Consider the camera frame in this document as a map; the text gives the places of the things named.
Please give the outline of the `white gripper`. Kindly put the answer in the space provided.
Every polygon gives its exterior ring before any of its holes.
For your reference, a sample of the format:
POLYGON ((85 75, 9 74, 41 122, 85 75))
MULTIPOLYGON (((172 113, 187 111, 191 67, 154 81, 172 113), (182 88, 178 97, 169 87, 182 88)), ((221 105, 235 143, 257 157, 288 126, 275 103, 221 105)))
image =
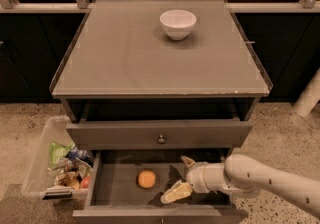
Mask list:
POLYGON ((181 160, 187 167, 186 181, 177 181, 170 189, 168 189, 160 198, 163 204, 170 204, 175 201, 189 197, 192 192, 209 193, 205 179, 204 171, 208 165, 207 162, 196 162, 187 156, 182 156, 181 160))

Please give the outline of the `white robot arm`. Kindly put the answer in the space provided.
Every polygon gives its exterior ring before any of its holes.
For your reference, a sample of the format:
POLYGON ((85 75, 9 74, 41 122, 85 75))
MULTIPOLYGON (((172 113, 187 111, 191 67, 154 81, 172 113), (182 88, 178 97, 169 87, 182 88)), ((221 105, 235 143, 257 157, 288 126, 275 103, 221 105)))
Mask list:
POLYGON ((255 197, 260 189, 269 191, 312 216, 320 217, 320 182, 264 165, 242 154, 224 162, 196 162, 182 156, 186 181, 177 181, 162 196, 163 204, 195 193, 222 192, 234 197, 255 197))

